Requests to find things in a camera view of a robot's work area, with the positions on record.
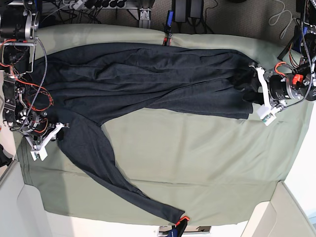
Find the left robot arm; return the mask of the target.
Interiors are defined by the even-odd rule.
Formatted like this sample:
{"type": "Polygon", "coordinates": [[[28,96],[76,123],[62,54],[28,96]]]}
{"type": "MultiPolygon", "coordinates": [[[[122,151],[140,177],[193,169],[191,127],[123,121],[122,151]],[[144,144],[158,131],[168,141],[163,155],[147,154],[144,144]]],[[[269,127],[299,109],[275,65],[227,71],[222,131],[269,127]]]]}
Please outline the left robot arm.
{"type": "Polygon", "coordinates": [[[247,84],[243,100],[263,106],[268,110],[283,111],[289,107],[288,100],[299,104],[316,99],[316,2],[298,0],[296,10],[299,18],[295,22],[294,34],[278,62],[265,70],[258,64],[249,66],[254,77],[247,84]]]}

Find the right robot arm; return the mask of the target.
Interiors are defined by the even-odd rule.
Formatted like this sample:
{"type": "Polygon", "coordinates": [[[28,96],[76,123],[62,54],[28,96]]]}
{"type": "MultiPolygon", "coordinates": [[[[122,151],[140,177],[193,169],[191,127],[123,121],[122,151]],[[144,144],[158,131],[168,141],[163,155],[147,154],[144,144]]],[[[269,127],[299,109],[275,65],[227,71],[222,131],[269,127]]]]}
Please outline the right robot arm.
{"type": "Polygon", "coordinates": [[[43,87],[45,76],[34,82],[37,30],[42,20],[41,0],[0,2],[0,71],[3,73],[3,122],[31,145],[62,140],[65,125],[47,117],[52,96],[43,87]]]}

